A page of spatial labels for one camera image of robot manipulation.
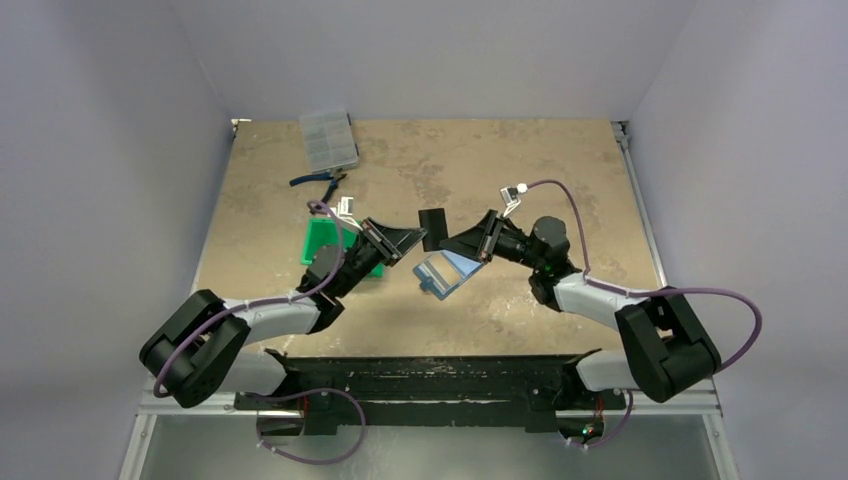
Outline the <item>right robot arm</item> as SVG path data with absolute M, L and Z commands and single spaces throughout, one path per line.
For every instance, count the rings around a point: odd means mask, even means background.
M 528 267 L 531 293 L 556 312 L 579 315 L 615 330 L 619 351 L 587 353 L 571 365 L 561 392 L 576 407 L 600 391 L 635 389 L 657 403 L 717 373 L 722 359 L 688 300 L 669 289 L 626 291 L 591 280 L 569 257 L 565 223 L 542 216 L 529 232 L 495 211 L 474 226 L 441 236 L 442 249 L 487 264 L 502 258 Z

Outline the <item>green plastic bin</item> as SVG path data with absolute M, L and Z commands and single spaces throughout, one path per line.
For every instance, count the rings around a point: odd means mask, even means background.
M 342 228 L 343 244 L 345 250 L 352 247 L 357 234 L 354 231 Z M 324 246 L 337 245 L 339 237 L 334 222 L 329 218 L 312 218 L 307 225 L 301 251 L 300 264 L 311 265 L 317 251 Z M 378 264 L 367 275 L 369 278 L 383 278 L 385 266 Z

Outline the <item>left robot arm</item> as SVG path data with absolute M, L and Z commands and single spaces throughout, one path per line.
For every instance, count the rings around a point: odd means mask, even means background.
M 377 266 L 396 265 L 426 234 L 367 218 L 351 246 L 317 249 L 299 285 L 283 296 L 225 300 L 209 289 L 194 292 L 140 349 L 154 396 L 195 407 L 223 386 L 245 346 L 327 329 L 344 310 L 342 297 Z

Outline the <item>black credit card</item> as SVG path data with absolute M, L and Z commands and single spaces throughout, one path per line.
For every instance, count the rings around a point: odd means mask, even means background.
M 419 210 L 418 219 L 420 227 L 426 231 L 421 242 L 423 251 L 438 251 L 441 242 L 449 237 L 445 209 L 431 208 Z

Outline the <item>blue card holder wallet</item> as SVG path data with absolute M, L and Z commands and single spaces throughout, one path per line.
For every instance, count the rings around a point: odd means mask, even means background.
M 484 266 L 449 251 L 432 252 L 413 268 L 422 291 L 440 301 L 448 298 Z

